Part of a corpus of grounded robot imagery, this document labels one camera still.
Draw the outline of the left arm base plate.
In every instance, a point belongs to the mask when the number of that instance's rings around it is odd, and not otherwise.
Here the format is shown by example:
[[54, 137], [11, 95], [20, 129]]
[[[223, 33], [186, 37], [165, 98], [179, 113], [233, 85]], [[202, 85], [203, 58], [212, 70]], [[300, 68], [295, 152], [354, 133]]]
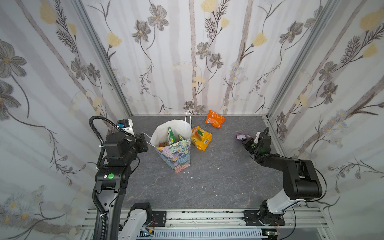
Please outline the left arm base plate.
[[152, 219], [149, 224], [150, 227], [165, 227], [167, 221], [166, 211], [152, 211]]

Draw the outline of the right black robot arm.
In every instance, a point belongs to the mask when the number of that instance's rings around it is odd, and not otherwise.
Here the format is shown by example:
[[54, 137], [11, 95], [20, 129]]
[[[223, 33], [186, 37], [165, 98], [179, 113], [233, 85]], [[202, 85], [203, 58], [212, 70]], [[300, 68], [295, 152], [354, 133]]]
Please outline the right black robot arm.
[[272, 139], [269, 128], [258, 132], [255, 138], [238, 134], [240, 141], [250, 157], [262, 167], [280, 171], [283, 174], [283, 189], [274, 197], [264, 200], [257, 213], [245, 212], [245, 219], [250, 226], [283, 226], [286, 210], [298, 203], [315, 202], [327, 192], [327, 183], [322, 185], [322, 174], [310, 160], [288, 158], [271, 153]]

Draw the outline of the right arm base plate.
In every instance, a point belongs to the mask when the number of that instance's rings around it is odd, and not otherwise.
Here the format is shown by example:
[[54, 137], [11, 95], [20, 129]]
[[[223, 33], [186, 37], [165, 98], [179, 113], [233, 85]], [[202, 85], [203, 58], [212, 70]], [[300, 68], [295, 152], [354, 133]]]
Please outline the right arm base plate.
[[269, 212], [261, 213], [260, 211], [243, 211], [243, 213], [243, 220], [248, 227], [277, 227], [286, 225], [283, 215], [271, 214]]

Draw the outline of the purple snack packet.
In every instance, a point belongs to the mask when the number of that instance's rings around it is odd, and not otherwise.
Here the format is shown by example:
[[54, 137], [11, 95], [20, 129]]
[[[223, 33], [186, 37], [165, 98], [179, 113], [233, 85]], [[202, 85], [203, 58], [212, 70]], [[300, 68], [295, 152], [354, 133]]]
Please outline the purple snack packet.
[[247, 139], [250, 139], [251, 136], [248, 134], [236, 134], [236, 139], [240, 142], [246, 141]]

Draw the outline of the yellow snack bag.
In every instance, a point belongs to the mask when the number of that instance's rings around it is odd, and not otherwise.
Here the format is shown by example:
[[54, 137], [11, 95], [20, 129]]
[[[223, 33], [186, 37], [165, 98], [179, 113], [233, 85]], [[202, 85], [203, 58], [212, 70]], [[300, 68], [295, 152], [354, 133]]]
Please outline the yellow snack bag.
[[191, 142], [200, 151], [205, 151], [213, 139], [213, 135], [201, 129], [195, 127], [192, 129]]

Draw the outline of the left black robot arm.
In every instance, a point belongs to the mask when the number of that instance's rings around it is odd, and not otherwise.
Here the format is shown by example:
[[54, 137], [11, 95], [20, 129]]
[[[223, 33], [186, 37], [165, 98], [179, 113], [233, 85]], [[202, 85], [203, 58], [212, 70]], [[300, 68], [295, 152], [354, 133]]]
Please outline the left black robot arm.
[[[102, 120], [112, 125], [116, 131], [104, 138], [94, 120]], [[98, 212], [93, 238], [116, 240], [128, 181], [134, 172], [131, 164], [139, 159], [139, 153], [145, 153], [149, 148], [145, 134], [134, 134], [132, 120], [114, 123], [106, 117], [92, 116], [89, 125], [99, 139], [101, 148], [92, 191], [92, 200]]]

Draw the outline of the green Fox's candy bag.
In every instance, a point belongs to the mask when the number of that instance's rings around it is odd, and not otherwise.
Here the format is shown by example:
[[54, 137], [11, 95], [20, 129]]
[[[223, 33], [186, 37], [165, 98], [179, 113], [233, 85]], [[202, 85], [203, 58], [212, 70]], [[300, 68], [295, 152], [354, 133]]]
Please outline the green Fox's candy bag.
[[176, 137], [171, 127], [168, 127], [168, 131], [167, 131], [167, 143], [169, 146], [176, 143]]

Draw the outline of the white paper bag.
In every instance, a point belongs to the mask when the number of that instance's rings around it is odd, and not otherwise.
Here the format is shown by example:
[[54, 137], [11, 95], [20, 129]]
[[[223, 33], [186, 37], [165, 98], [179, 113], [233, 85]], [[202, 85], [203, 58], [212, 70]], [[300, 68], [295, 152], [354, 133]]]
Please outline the white paper bag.
[[[171, 127], [176, 137], [176, 143], [168, 145], [167, 131]], [[174, 172], [180, 173], [191, 165], [191, 135], [192, 135], [192, 116], [191, 112], [187, 111], [182, 120], [170, 120], [159, 125], [149, 138], [148, 145], [152, 146], [161, 159]]]

